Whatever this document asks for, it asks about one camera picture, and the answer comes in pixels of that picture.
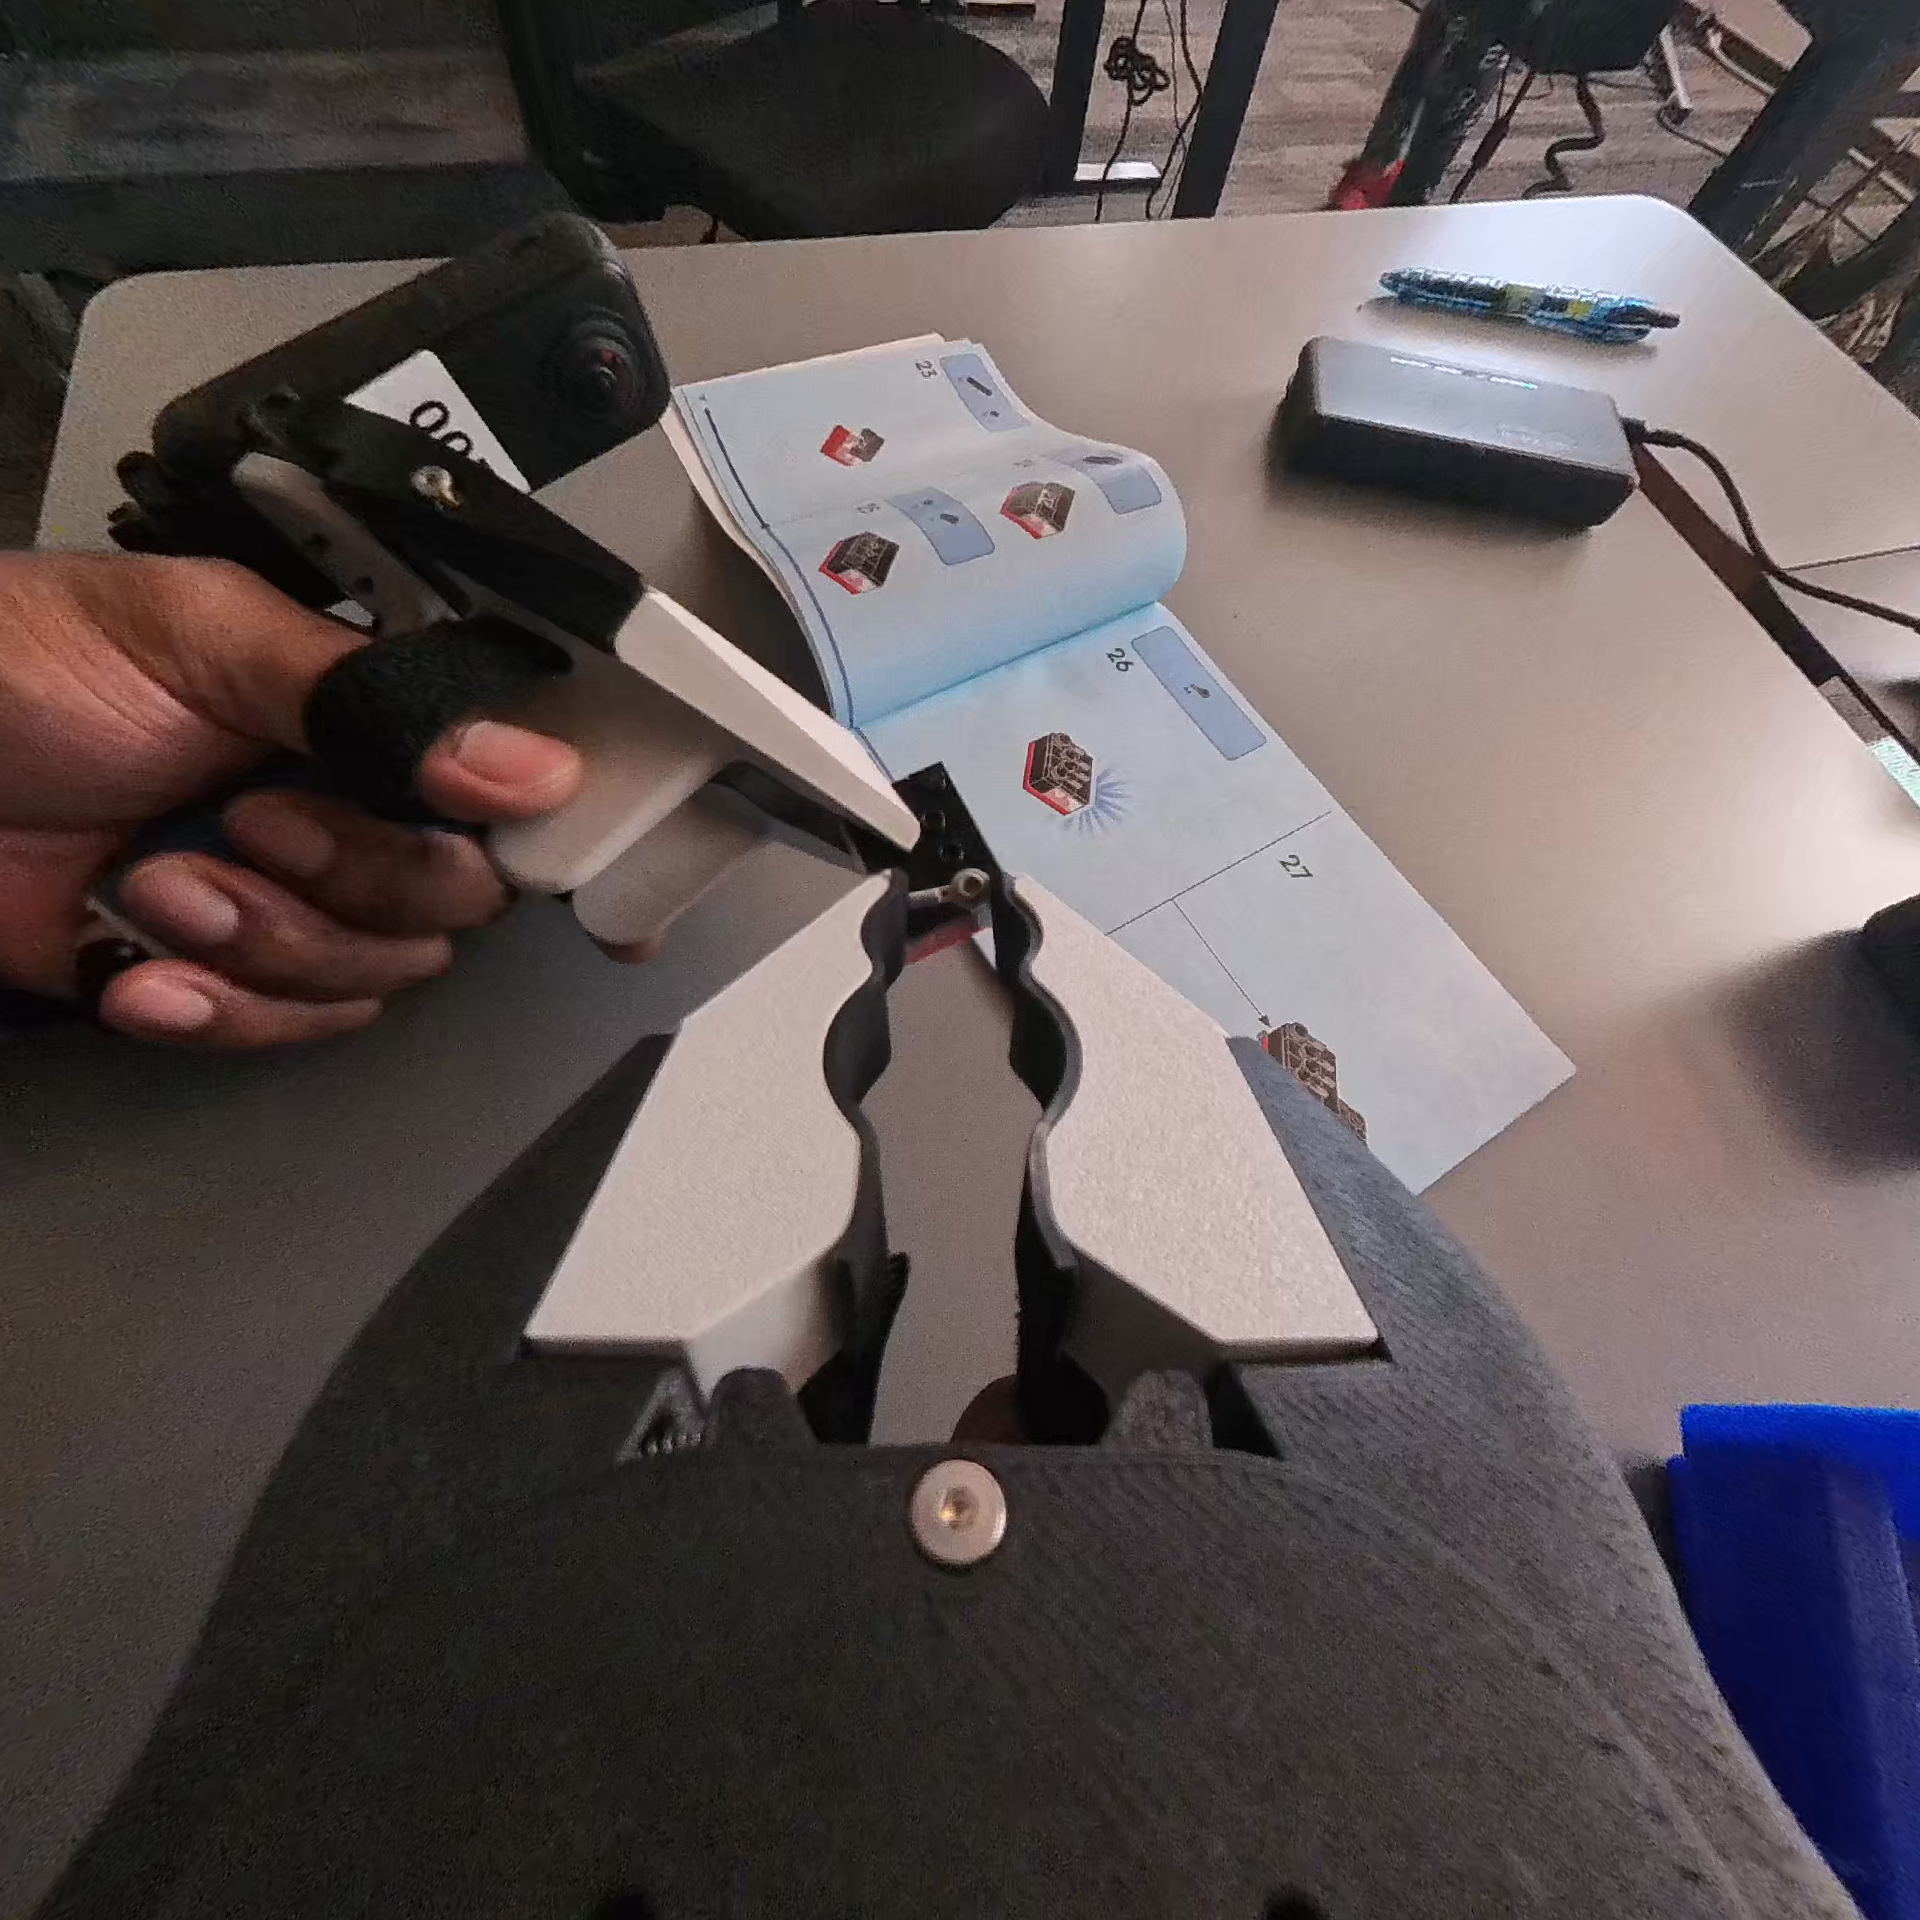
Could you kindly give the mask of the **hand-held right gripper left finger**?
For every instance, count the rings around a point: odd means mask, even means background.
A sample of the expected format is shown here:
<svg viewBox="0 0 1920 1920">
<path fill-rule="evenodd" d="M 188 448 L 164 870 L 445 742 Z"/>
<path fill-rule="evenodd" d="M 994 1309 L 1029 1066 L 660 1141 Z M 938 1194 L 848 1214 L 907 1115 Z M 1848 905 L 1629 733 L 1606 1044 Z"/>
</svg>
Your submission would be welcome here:
<svg viewBox="0 0 1920 1920">
<path fill-rule="evenodd" d="M 903 1270 L 864 1095 L 890 1059 L 906 878 L 867 878 L 689 1015 L 525 1324 L 542 1356 L 645 1357 L 710 1403 L 779 1375 L 872 1437 Z"/>
</svg>

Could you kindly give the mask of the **blue plastic bin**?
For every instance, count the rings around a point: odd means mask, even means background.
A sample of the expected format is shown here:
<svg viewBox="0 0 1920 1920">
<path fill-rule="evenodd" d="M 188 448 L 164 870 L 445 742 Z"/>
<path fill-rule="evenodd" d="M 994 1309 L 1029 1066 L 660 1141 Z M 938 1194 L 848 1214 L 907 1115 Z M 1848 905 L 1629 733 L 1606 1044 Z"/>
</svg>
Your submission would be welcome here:
<svg viewBox="0 0 1920 1920">
<path fill-rule="evenodd" d="M 1681 1592 L 1743 1735 L 1874 1918 L 1918 1913 L 1918 1416 L 1693 1403 Z"/>
</svg>

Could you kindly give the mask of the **light blue instruction booklet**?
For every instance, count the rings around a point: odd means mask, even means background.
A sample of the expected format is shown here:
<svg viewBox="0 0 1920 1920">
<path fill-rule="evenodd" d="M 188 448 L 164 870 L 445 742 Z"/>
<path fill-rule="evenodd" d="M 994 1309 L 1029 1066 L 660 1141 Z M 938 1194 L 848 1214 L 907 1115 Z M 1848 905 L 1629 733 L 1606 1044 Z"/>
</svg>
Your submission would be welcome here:
<svg viewBox="0 0 1920 1920">
<path fill-rule="evenodd" d="M 1181 495 L 971 338 L 693 380 L 666 433 L 894 781 L 1259 1040 L 1422 1192 L 1575 1063 L 1166 604 Z"/>
</svg>

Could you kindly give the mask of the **person's left hand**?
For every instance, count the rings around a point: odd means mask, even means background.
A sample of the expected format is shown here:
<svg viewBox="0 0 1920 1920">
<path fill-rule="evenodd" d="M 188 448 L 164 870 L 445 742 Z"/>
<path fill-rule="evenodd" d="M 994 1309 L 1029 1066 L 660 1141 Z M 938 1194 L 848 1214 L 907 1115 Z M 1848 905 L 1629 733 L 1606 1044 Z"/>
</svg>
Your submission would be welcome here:
<svg viewBox="0 0 1920 1920">
<path fill-rule="evenodd" d="M 205 851 L 131 860 L 158 814 L 301 753 L 301 707 L 354 646 L 343 623 L 226 562 L 5 555 L 5 1003 L 80 1001 L 96 930 L 87 897 L 117 866 L 125 915 L 164 957 L 112 977 L 98 1020 L 177 1046 L 359 1031 L 445 973 L 456 937 L 507 911 L 467 835 L 286 786 L 228 804 L 241 866 Z"/>
</svg>

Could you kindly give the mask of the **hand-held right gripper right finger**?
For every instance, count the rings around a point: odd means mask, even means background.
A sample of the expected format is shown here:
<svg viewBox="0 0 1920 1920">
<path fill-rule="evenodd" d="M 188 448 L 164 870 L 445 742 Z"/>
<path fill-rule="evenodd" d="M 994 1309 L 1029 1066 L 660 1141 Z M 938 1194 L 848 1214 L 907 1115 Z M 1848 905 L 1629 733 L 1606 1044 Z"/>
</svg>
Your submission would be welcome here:
<svg viewBox="0 0 1920 1920">
<path fill-rule="evenodd" d="M 1018 1224 L 1018 1404 L 1094 1442 L 1148 1375 L 1343 1363 L 1379 1329 L 1222 1027 L 1033 878 L 996 890 L 1011 1066 L 1038 1112 Z"/>
</svg>

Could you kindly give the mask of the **black metal table leg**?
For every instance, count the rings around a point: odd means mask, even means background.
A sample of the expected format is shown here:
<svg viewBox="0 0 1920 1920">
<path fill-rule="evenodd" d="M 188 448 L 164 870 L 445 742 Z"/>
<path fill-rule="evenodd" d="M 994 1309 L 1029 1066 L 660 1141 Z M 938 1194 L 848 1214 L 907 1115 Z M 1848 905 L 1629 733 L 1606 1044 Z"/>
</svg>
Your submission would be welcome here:
<svg viewBox="0 0 1920 1920">
<path fill-rule="evenodd" d="M 1278 10 L 1278 2 L 1220 7 L 1209 74 L 1172 202 L 1176 221 L 1210 218 L 1218 210 Z"/>
</svg>

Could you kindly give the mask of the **small black red brick assembly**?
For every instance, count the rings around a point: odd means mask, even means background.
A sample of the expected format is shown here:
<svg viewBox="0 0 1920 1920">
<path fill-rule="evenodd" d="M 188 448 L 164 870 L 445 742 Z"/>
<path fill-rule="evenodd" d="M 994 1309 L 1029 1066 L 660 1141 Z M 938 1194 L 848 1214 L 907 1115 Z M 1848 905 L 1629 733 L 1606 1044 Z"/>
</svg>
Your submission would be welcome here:
<svg viewBox="0 0 1920 1920">
<path fill-rule="evenodd" d="M 994 878 L 991 899 L 974 911 L 913 914 L 903 909 L 903 961 L 907 964 L 964 946 L 994 923 L 999 866 L 989 850 L 959 782 L 941 761 L 934 761 L 894 782 L 894 791 L 918 820 L 918 839 L 901 860 L 906 897 L 915 887 L 946 882 L 961 869 L 983 869 Z"/>
</svg>

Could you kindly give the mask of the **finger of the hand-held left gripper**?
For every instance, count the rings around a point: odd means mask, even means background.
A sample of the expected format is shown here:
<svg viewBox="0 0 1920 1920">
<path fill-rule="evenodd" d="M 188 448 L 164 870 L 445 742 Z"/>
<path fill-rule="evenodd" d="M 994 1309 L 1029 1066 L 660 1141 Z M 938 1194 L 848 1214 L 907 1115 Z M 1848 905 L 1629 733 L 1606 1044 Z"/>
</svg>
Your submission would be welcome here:
<svg viewBox="0 0 1920 1920">
<path fill-rule="evenodd" d="M 643 716 L 702 748 L 712 765 L 747 761 L 892 851 L 918 843 L 920 820 L 873 753 L 669 594 L 641 589 L 611 654 L 641 683 Z"/>
</svg>

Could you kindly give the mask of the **black power bank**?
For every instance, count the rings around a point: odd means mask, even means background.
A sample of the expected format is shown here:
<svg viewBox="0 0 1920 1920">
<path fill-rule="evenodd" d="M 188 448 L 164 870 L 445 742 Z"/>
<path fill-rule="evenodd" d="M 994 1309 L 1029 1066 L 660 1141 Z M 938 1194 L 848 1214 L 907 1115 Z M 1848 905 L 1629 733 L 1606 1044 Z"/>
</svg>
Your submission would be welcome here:
<svg viewBox="0 0 1920 1920">
<path fill-rule="evenodd" d="M 1271 424 L 1271 461 L 1573 532 L 1640 488 L 1614 397 L 1332 336 L 1302 349 Z"/>
</svg>

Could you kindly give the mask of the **black office chair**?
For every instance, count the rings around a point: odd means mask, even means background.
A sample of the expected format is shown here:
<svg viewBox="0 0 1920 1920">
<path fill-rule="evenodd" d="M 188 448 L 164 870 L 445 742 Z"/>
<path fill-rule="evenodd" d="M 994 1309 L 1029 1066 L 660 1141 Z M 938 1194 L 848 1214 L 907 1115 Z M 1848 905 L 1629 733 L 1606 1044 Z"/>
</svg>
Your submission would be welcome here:
<svg viewBox="0 0 1920 1920">
<path fill-rule="evenodd" d="M 996 225 L 1050 103 L 934 3 L 498 2 L 535 156 L 606 222 L 693 207 L 749 241 Z"/>
</svg>

